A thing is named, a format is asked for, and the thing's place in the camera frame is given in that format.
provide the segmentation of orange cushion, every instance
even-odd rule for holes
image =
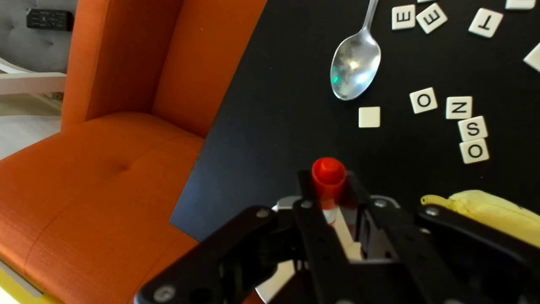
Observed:
[[[2,160],[2,258],[63,302],[130,302],[196,244],[169,215],[201,145],[156,116],[117,112]]]
[[[265,0],[184,0],[154,111],[204,136]]]
[[[78,0],[63,128],[149,111],[183,0]]]

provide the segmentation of white letter tile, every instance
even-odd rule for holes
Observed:
[[[507,9],[532,9],[535,8],[537,0],[507,0]]]
[[[426,9],[422,9],[417,14],[417,20],[426,33],[434,31],[437,26],[446,23],[449,18],[442,11],[442,8],[437,3],[429,4]]]
[[[358,128],[378,128],[378,126],[382,126],[382,107],[380,106],[358,107]]]
[[[540,72],[540,43],[523,60]]]
[[[485,138],[459,143],[464,163],[490,160],[490,150]]]
[[[446,118],[466,119],[473,116],[473,96],[449,96],[446,97]]]
[[[458,124],[459,124],[459,133],[463,141],[488,136],[485,116],[473,116],[469,119],[461,119]]]
[[[410,97],[410,102],[412,102],[412,111],[415,114],[436,109],[439,106],[434,87],[426,87],[426,89],[420,89],[420,90],[414,90],[414,92],[409,94],[409,97]]]
[[[400,4],[392,8],[392,30],[414,28],[417,8],[415,4]]]
[[[503,13],[480,8],[469,26],[469,31],[483,36],[493,36],[503,20]]]

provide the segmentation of spoon handle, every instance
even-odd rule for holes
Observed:
[[[378,4],[378,0],[370,0],[363,26],[372,28],[372,21],[373,21],[373,14],[375,14],[377,4]]]

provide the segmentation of white floor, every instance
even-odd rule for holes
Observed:
[[[0,94],[0,158],[61,128],[61,102],[53,96]]]

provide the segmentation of black letter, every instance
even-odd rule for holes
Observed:
[[[478,26],[480,26],[480,28],[485,28],[485,30],[490,30],[490,26],[488,26],[490,20],[491,20],[491,14],[488,14],[485,25],[478,25]]]
[[[463,109],[468,102],[456,101],[453,104],[458,104],[458,107],[454,107],[453,112],[468,112],[466,109]]]
[[[410,20],[410,11],[407,11],[407,14],[405,14],[405,11],[400,11],[400,13],[395,13],[397,16],[397,21],[409,21]]]
[[[480,134],[480,128],[478,128],[478,123],[476,123],[476,121],[471,121],[471,123],[468,124],[468,129],[469,129],[469,136]]]
[[[439,20],[439,18],[441,18],[441,14],[439,14],[439,11],[437,11],[437,9],[434,9],[434,14],[432,14],[432,13],[429,13],[427,16],[424,16],[424,20],[426,20],[426,23],[427,23],[427,25],[432,25],[436,20]]]
[[[485,153],[483,146],[474,143],[468,148],[469,156],[478,158]]]
[[[420,94],[420,96],[417,97],[417,101],[419,101],[419,106],[426,107],[426,106],[429,106],[429,104],[432,102],[432,97],[424,92],[424,94]]]

